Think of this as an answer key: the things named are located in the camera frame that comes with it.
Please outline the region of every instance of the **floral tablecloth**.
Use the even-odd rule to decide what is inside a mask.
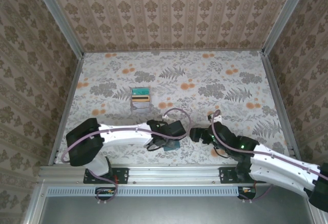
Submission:
[[[150,87],[152,111],[130,110],[131,88]],[[193,126],[208,127],[207,115],[220,109],[223,124],[288,155],[269,84],[257,51],[87,53],[55,163],[67,148],[66,134],[90,117],[107,125],[161,119],[171,107],[186,110]],[[188,120],[173,112],[185,128]],[[137,145],[102,149],[113,164],[235,164],[213,146],[183,139],[181,148],[148,152]]]

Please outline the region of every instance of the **gray panel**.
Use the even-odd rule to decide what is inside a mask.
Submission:
[[[50,197],[42,224],[311,224],[304,198],[275,187],[264,199],[243,203],[237,197],[118,197],[97,204],[94,197]]]

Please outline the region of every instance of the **cable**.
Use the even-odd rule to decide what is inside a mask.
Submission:
[[[273,185],[271,185],[261,196],[253,198],[253,199],[249,199],[248,197],[246,197],[245,195],[240,194],[240,193],[239,193],[239,196],[242,196],[249,202],[254,202],[254,201],[260,200],[261,198],[264,198],[265,196],[267,196],[267,194],[271,191],[272,188],[273,188]]]
[[[157,151],[157,150],[159,150],[160,148],[163,148],[162,146],[158,146],[158,147],[156,147],[155,149],[149,149],[151,146],[147,146],[147,151]]]
[[[318,173],[318,172],[316,172],[316,171],[314,171],[314,170],[312,170],[312,169],[309,169],[309,168],[307,168],[307,167],[305,167],[305,166],[299,165],[299,164],[297,164],[297,163],[295,163],[295,162],[293,162],[293,161],[289,161],[289,160],[287,160],[287,159],[285,159],[285,158],[283,158],[283,157],[281,157],[281,156],[277,156],[277,155],[275,155],[275,154],[270,154],[270,153],[262,152],[262,151],[246,151],[246,150],[244,151],[244,150],[239,150],[239,149],[233,148],[233,147],[231,147],[231,146],[228,146],[226,143],[224,143],[224,142],[219,138],[219,136],[216,134],[216,132],[215,132],[215,128],[214,128],[214,118],[215,118],[216,116],[218,116],[218,115],[220,114],[220,112],[221,112],[220,110],[216,110],[216,111],[214,112],[214,114],[213,114],[213,116],[212,116],[212,119],[211,119],[211,127],[212,127],[213,135],[215,136],[216,140],[219,141],[224,147],[226,147],[226,148],[228,148],[228,149],[230,149],[230,150],[232,150],[232,151],[239,152],[239,153],[246,153],[246,154],[260,154],[260,155],[270,156],[270,157],[273,157],[273,158],[279,159],[279,160],[281,160],[281,161],[287,162],[288,164],[294,165],[294,166],[296,166],[296,167],[298,167],[298,168],[300,168],[300,169],[306,170],[306,171],[308,171],[308,172],[310,172],[310,173],[313,173],[313,174],[315,174],[315,175],[318,175],[319,177],[321,177],[321,178],[323,178],[323,179],[325,179],[325,180],[328,180],[328,177],[327,177],[327,176],[324,176],[323,174],[320,174],[320,173]]]
[[[255,192],[256,192],[256,180],[254,181],[254,185],[253,185],[253,188],[255,189]]]
[[[114,197],[116,197],[116,195],[117,195],[117,192],[118,192],[118,184],[115,183],[114,181],[110,180],[110,179],[106,179],[106,178],[100,177],[100,176],[98,176],[98,175],[95,175],[90,169],[88,169],[88,170],[89,170],[90,174],[91,174],[93,177],[95,177],[95,178],[97,178],[97,179],[100,179],[100,180],[103,180],[103,181],[107,181],[107,182],[109,182],[110,184],[115,185],[115,191],[114,191],[113,195],[112,195],[108,200],[106,200],[107,202],[112,201],[112,200],[114,199]],[[97,198],[98,201],[100,201],[100,199],[99,199],[99,193],[100,193],[100,192],[103,192],[103,191],[105,191],[105,189],[100,189],[100,190],[97,192],[96,198]]]
[[[146,132],[146,133],[151,133],[151,134],[155,134],[155,135],[158,135],[158,136],[161,136],[163,138],[170,138],[170,139],[182,139],[184,137],[186,137],[188,135],[188,133],[190,132],[190,129],[191,129],[191,126],[192,126],[192,121],[191,121],[191,118],[190,118],[190,115],[184,111],[183,109],[180,109],[180,108],[172,108],[170,110],[168,110],[167,112],[164,113],[163,116],[165,116],[167,113],[169,113],[170,111],[172,110],[178,110],[178,111],[181,111],[182,113],[184,113],[188,119],[189,119],[189,127],[188,127],[188,130],[187,132],[184,134],[184,135],[181,135],[181,136],[177,136],[177,137],[173,137],[173,136],[168,136],[168,135],[165,135],[165,134],[162,134],[162,133],[157,133],[157,132],[154,132],[154,131],[151,131],[151,130],[148,130],[148,129],[143,129],[143,128],[114,128],[114,129],[105,129],[105,130],[99,130],[99,131],[95,131],[95,132],[92,132],[92,133],[89,133],[85,136],[83,136],[82,138],[79,138],[77,141],[75,141],[73,144],[71,144],[70,147],[68,147],[64,152],[63,154],[61,155],[61,161],[63,163],[69,163],[70,161],[69,160],[65,160],[65,156],[66,154],[72,150],[75,146],[77,146],[79,143],[81,143],[83,140],[91,137],[91,136],[94,136],[94,135],[97,135],[97,134],[101,134],[101,133],[108,133],[108,132],[120,132],[120,131],[140,131],[140,132]]]
[[[219,154],[219,153],[217,152],[217,150],[215,149],[215,147],[213,147],[213,149],[214,149],[215,153],[216,153],[218,156],[223,157],[223,158],[229,158],[228,156],[222,156],[221,154]]]

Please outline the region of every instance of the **small box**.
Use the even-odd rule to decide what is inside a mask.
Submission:
[[[147,114],[151,112],[150,88],[133,88],[131,92],[131,112]]]

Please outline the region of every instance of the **aluminum frame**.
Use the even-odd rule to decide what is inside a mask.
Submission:
[[[182,187],[220,186],[219,168],[235,165],[113,165],[129,168],[129,181],[125,187]],[[47,190],[54,186],[85,187],[84,167],[53,165],[40,168],[39,178],[33,191],[24,224],[38,224],[47,198]],[[253,184],[224,184],[224,186],[252,186]],[[106,187],[111,184],[88,184]]]
[[[58,24],[61,32],[65,36],[67,42],[70,44],[77,59],[81,60],[83,57],[83,46],[77,39],[73,29],[71,28],[69,22],[67,21],[57,1],[56,0],[43,0],[43,1],[47,5],[49,11],[51,12],[56,23]]]
[[[74,77],[73,77],[72,84],[71,84],[71,88],[70,88],[70,91],[68,93],[65,108],[64,108],[61,120],[60,120],[60,124],[59,124],[58,131],[57,131],[57,134],[56,134],[55,143],[54,143],[52,151],[51,151],[51,155],[50,155],[50,158],[49,158],[48,165],[53,165],[54,164],[58,149],[60,147],[60,143],[61,143],[63,135],[64,135],[67,119],[68,119],[68,116],[70,114],[71,106],[72,106],[72,103],[73,103],[74,94],[75,94],[76,86],[77,86],[77,83],[78,83],[78,79],[79,79],[81,71],[82,71],[83,62],[84,62],[84,59],[82,58],[77,63],[76,70],[75,70]]]
[[[263,67],[264,67],[264,70],[266,73],[266,77],[268,79],[268,83],[270,86],[272,98],[273,98],[273,101],[274,101],[276,109],[277,109],[277,114],[278,114],[279,121],[281,124],[283,136],[285,137],[285,140],[287,141],[287,143],[292,147],[293,151],[290,151],[290,153],[294,152],[296,159],[301,160],[301,155],[299,153],[299,150],[298,150],[298,147],[296,144],[296,140],[295,140],[295,137],[293,134],[291,124],[288,120],[285,106],[283,105],[282,97],[280,95],[278,84],[277,84],[275,75],[273,73],[273,70],[272,70],[272,67],[271,67],[271,64],[269,61],[269,57],[268,57],[268,55],[261,54],[261,58],[262,58]]]
[[[96,197],[97,187],[48,187],[47,197]],[[237,197],[238,187],[209,186],[209,187],[140,187],[120,186],[117,190],[119,197]]]
[[[263,51],[266,55],[268,55],[270,53],[270,51],[272,50],[275,42],[277,41],[283,28],[285,27],[286,23],[288,22],[289,18],[291,17],[298,2],[299,2],[299,0],[286,0],[285,4],[283,5],[283,7],[279,13],[278,18],[276,19],[276,21],[263,45]]]

